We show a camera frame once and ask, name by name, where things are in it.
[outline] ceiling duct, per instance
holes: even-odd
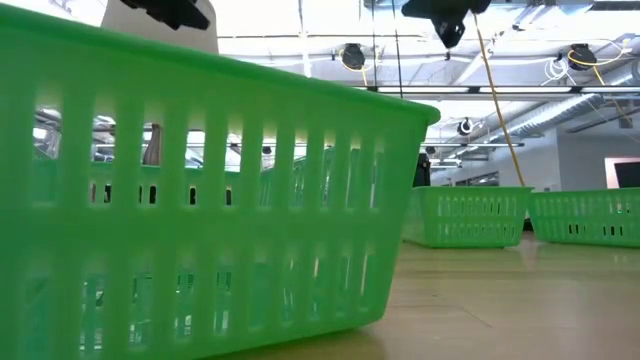
[[[604,81],[611,86],[640,86],[640,59],[633,60],[605,74]],[[600,86],[592,81],[587,86]],[[509,123],[510,134],[516,137],[527,137],[540,134],[566,121],[575,119],[603,105],[606,100],[600,94],[576,96],[561,102],[547,103],[515,118]],[[492,136],[489,140],[498,140],[504,135]]]
[[[596,1],[590,11],[639,11],[640,1]]]

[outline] wooden floor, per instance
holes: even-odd
[[[380,322],[223,358],[639,360],[640,250],[404,244]]]

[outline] light fixture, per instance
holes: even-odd
[[[462,165],[433,165],[432,169],[462,169]]]
[[[571,91],[569,86],[502,86],[497,87],[496,92],[498,94],[521,94],[521,93],[568,93]],[[481,87],[480,92],[487,94],[491,93],[490,87]]]
[[[490,140],[497,139],[498,136],[492,136]],[[470,143],[470,144],[462,144],[462,143],[422,143],[421,146],[432,146],[432,147],[444,147],[444,148],[456,148],[456,147],[482,147],[482,148],[498,148],[498,147],[509,147],[509,144],[490,144],[490,143]],[[514,147],[524,147],[524,143],[514,143]]]
[[[395,94],[400,92],[400,87],[397,86],[381,86],[378,88],[378,92],[383,94]],[[440,93],[458,93],[466,94],[469,92],[469,88],[466,86],[407,86],[402,87],[402,92],[405,94],[440,94]]]
[[[524,143],[514,143],[512,144],[513,147],[524,147]],[[471,146],[471,148],[469,148],[470,151],[473,151],[471,149],[475,148],[474,150],[476,150],[477,148],[497,148],[497,147],[509,147],[509,144],[469,144],[469,146]]]
[[[584,93],[640,93],[640,87],[630,86],[594,86],[582,88]]]
[[[462,160],[460,159],[429,159],[429,162],[432,164],[443,164],[443,163],[455,163],[460,164]]]

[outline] white wall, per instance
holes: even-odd
[[[640,143],[626,136],[558,137],[560,177],[563,191],[607,188],[605,158],[638,157]]]
[[[528,139],[525,147],[516,148],[516,154],[527,186],[534,187],[535,191],[544,191],[545,188],[551,191],[560,190],[560,164],[555,130],[548,131],[543,138]],[[494,151],[488,162],[463,162],[463,166],[462,169],[432,174],[432,184],[447,184],[448,178],[455,183],[497,171],[500,174],[500,186],[520,186],[507,148]]]

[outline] basket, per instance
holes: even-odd
[[[413,189],[403,239],[433,248],[494,248],[520,243],[530,188]]]
[[[640,189],[536,193],[529,211],[541,241],[640,247]]]
[[[0,46],[11,54],[0,57],[0,359],[202,358],[383,315],[418,147],[437,110],[8,6]],[[55,179],[39,194],[47,170],[34,166],[32,131],[42,104],[63,121]],[[116,121],[109,175],[88,156],[96,115]],[[149,119],[163,126],[153,170],[140,165]],[[190,129],[206,133],[193,204]],[[231,206],[230,133],[242,135]],[[266,136],[276,159],[261,175]],[[296,143],[307,144],[298,173]]]

